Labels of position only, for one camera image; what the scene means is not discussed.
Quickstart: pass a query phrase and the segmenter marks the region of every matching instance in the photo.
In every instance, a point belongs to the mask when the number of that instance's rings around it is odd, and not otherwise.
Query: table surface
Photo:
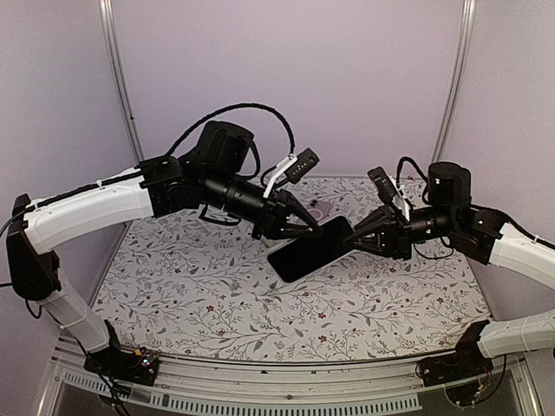
[[[423,183],[403,184],[421,205]],[[306,179],[290,190],[306,203],[330,201],[353,224],[381,204],[368,179]],[[489,316],[458,253],[403,262],[353,251],[287,284],[250,224],[223,227],[198,215],[136,221],[127,232],[93,307],[123,344],[242,361],[372,360],[450,349]],[[448,253],[437,241],[419,250]]]

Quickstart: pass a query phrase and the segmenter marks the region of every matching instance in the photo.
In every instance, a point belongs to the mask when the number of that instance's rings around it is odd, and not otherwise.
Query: table
[[[424,184],[403,184],[421,205]],[[381,204],[369,179],[306,179],[290,190],[305,203],[330,201],[353,224]],[[458,253],[403,262],[354,251],[286,284],[249,224],[197,216],[182,211],[129,228],[93,307],[123,344],[237,361],[367,361],[450,349],[489,316]],[[419,250],[447,253],[437,241]]]

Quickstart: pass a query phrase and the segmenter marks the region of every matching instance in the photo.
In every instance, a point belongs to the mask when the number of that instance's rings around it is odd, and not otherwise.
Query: perforated metal strip
[[[109,396],[108,388],[98,377],[66,370],[64,382],[87,390]],[[344,404],[310,404],[310,405],[259,405],[240,404],[224,401],[189,399],[174,393],[151,392],[149,400],[137,401],[128,399],[129,402],[142,406],[171,410],[194,416],[365,416],[389,415],[413,412],[420,410],[420,402],[416,394],[381,400],[367,400]]]

